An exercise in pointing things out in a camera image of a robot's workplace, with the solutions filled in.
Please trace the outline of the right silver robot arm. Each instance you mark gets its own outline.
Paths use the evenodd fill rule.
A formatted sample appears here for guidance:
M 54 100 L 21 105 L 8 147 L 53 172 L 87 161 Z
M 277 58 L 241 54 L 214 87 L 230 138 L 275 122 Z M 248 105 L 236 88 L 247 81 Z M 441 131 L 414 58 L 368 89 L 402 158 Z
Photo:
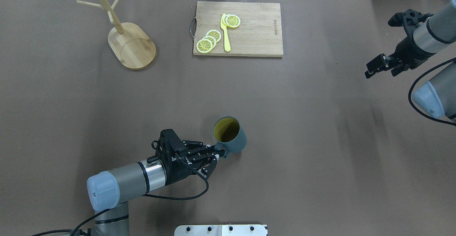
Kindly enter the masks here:
M 406 10 L 394 14 L 388 21 L 391 27 L 402 27 L 406 37 L 390 55 L 379 54 L 367 63 L 364 73 L 368 79 L 383 71 L 392 76 L 416 69 L 433 55 L 455 43 L 456 4 L 449 4 L 435 14 Z M 455 59 L 449 59 L 421 74 L 408 91 L 412 108 L 427 119 L 455 126 Z

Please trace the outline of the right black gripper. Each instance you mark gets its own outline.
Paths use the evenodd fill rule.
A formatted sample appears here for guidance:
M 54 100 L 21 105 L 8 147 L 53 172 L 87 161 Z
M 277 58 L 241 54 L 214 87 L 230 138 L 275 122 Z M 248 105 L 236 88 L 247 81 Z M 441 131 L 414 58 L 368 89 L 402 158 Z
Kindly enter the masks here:
M 374 74 L 390 70 L 392 76 L 397 76 L 409 69 L 415 69 L 427 61 L 430 53 L 420 49 L 413 39 L 405 37 L 397 46 L 393 54 L 385 56 L 379 54 L 367 63 L 367 71 L 364 73 L 367 79 Z

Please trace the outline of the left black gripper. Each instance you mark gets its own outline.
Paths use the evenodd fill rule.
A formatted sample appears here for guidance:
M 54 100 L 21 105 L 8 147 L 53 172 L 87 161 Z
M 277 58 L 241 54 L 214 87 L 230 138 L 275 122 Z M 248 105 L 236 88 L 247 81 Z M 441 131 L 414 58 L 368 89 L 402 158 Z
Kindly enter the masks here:
M 207 180 L 215 170 L 218 158 L 226 158 L 226 149 L 215 150 L 214 146 L 204 145 L 202 142 L 182 141 L 187 147 L 186 153 L 181 156 L 176 154 L 170 165 L 163 165 L 166 182 L 171 185 L 191 175 L 197 175 Z

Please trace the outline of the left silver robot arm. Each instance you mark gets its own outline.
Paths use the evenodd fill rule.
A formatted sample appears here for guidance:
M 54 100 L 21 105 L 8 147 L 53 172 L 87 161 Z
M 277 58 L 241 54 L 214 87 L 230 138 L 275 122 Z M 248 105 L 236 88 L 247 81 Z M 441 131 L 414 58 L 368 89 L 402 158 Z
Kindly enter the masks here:
M 87 180 L 88 195 L 96 212 L 95 226 L 80 235 L 128 236 L 128 202 L 178 182 L 190 175 L 207 180 L 227 151 L 221 144 L 159 142 L 155 156 L 120 168 L 102 171 Z

